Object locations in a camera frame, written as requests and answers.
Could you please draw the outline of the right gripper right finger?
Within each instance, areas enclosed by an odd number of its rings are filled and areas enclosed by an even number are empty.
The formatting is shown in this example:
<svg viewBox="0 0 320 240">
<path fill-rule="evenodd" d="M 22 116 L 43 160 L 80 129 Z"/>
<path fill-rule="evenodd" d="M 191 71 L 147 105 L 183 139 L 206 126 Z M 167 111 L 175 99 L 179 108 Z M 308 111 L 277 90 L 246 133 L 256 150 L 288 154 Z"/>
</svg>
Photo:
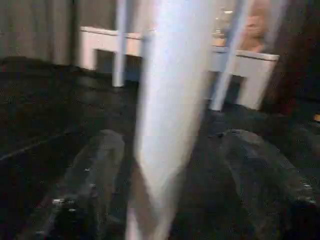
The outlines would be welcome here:
<svg viewBox="0 0 320 240">
<path fill-rule="evenodd" d="M 277 147 L 231 129 L 222 133 L 219 153 L 259 240 L 320 238 L 320 191 Z"/>
</svg>

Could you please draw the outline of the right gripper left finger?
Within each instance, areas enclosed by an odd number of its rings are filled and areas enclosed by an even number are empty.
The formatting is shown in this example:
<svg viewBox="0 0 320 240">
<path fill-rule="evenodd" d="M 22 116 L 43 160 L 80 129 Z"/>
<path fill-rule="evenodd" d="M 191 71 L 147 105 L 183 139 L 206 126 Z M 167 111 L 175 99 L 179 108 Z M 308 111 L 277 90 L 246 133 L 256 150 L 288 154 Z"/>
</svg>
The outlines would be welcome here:
<svg viewBox="0 0 320 240">
<path fill-rule="evenodd" d="M 39 206 L 39 240 L 103 240 L 125 155 L 123 136 L 104 129 L 76 155 Z"/>
</svg>

